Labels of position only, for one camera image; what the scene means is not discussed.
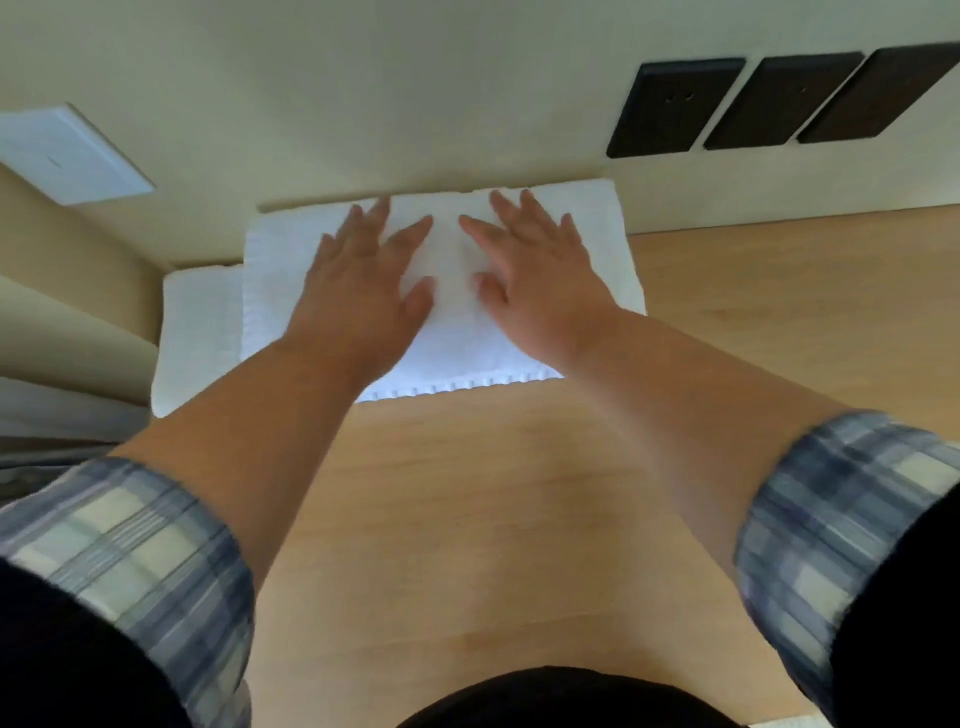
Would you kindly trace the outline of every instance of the dark wooden panel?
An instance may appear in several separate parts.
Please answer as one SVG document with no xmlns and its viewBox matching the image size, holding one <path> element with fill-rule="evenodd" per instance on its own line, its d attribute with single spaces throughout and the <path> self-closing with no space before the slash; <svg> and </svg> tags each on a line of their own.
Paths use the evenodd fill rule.
<svg viewBox="0 0 960 728">
<path fill-rule="evenodd" d="M 863 59 L 862 53 L 764 59 L 704 146 L 786 144 Z"/>
<path fill-rule="evenodd" d="M 740 75 L 744 62 L 644 63 L 607 156 L 617 159 L 688 151 Z"/>
<path fill-rule="evenodd" d="M 878 136 L 960 61 L 960 43 L 883 48 L 798 137 L 802 144 Z"/>
</svg>

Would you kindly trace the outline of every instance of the white wall plate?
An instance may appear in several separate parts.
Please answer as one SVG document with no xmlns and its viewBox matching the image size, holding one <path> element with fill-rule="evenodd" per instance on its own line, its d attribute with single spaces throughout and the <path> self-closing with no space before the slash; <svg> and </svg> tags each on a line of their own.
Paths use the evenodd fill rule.
<svg viewBox="0 0 960 728">
<path fill-rule="evenodd" d="M 156 189 L 70 107 L 0 113 L 0 162 L 59 205 Z"/>
</svg>

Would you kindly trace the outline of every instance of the hand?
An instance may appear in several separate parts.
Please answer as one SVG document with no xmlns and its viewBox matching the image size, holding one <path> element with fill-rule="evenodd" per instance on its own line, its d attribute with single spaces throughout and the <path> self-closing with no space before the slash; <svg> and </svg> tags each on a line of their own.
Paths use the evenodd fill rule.
<svg viewBox="0 0 960 728">
<path fill-rule="evenodd" d="M 336 236 L 324 235 L 281 339 L 342 365 L 361 390 L 394 368 L 433 308 L 432 278 L 400 296 L 400 278 L 433 218 L 424 217 L 381 246 L 389 216 L 389 197 L 367 214 L 354 205 Z"/>
<path fill-rule="evenodd" d="M 622 309 L 590 267 L 569 213 L 557 225 L 528 189 L 520 207 L 495 191 L 490 202 L 505 231 L 460 218 L 495 271 L 474 277 L 480 302 L 522 351 L 563 373 Z"/>
</svg>

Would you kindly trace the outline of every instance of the wrist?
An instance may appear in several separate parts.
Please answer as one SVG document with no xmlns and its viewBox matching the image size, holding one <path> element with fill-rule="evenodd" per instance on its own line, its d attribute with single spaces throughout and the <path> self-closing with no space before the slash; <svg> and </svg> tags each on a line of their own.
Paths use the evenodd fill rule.
<svg viewBox="0 0 960 728">
<path fill-rule="evenodd" d="M 355 366 L 350 357 L 313 342 L 282 336 L 265 351 L 276 358 L 284 376 L 304 384 L 336 389 L 350 397 L 351 403 L 371 383 L 363 368 Z"/>
<path fill-rule="evenodd" d="M 557 371 L 569 379 L 592 376 L 605 362 L 618 358 L 626 350 L 646 321 L 647 317 L 641 314 L 619 306 L 612 308 L 591 322 L 589 332 L 574 354 L 557 367 Z"/>
</svg>

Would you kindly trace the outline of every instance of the plaid shirt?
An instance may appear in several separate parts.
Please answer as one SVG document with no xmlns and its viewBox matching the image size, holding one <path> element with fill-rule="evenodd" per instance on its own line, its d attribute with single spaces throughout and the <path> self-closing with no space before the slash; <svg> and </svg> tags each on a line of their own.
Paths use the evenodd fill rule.
<svg viewBox="0 0 960 728">
<path fill-rule="evenodd" d="M 735 556 L 743 599 L 828 715 L 847 607 L 958 481 L 960 448 L 860 412 L 804 436 L 757 494 Z M 0 511 L 0 556 L 138 644 L 195 725 L 250 725 L 252 575 L 227 527 L 178 483 L 94 460 Z"/>
</svg>

